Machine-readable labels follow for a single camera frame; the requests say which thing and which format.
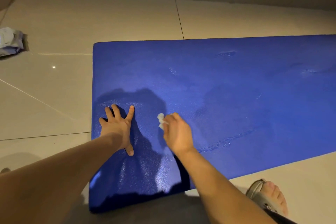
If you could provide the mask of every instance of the wipes package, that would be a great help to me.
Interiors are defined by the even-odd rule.
[[[23,33],[16,29],[0,28],[0,57],[17,54],[23,50]]]

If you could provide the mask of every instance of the person's right hand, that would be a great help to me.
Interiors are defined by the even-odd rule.
[[[168,123],[163,124],[163,138],[177,156],[195,149],[191,128],[178,113],[167,115],[163,120]]]

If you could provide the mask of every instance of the slipper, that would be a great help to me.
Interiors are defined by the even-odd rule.
[[[277,203],[275,203],[270,197],[260,193],[265,182],[266,181],[264,179],[255,181],[247,190],[246,196],[254,201],[261,209],[268,209],[274,213],[285,216]]]

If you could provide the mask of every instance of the human hand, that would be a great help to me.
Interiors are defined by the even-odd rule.
[[[168,123],[163,124],[163,138],[177,156],[195,149],[191,128],[178,113],[167,115],[163,120]]]
[[[131,129],[131,121],[134,115],[134,106],[129,107],[128,115],[123,119],[120,115],[119,108],[113,104],[111,105],[113,114],[109,107],[105,107],[105,112],[107,116],[107,121],[103,118],[99,118],[99,123],[101,124],[100,136],[104,136],[109,133],[119,134],[122,137],[122,142],[118,150],[125,149],[129,156],[134,155],[134,150],[129,141],[129,133]]]

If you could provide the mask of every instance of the foot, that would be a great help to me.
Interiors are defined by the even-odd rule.
[[[277,185],[275,185],[271,181],[267,181],[263,184],[260,193],[271,198],[275,204],[278,204],[278,207],[282,210],[284,216],[285,217],[288,216],[288,207],[286,199]]]

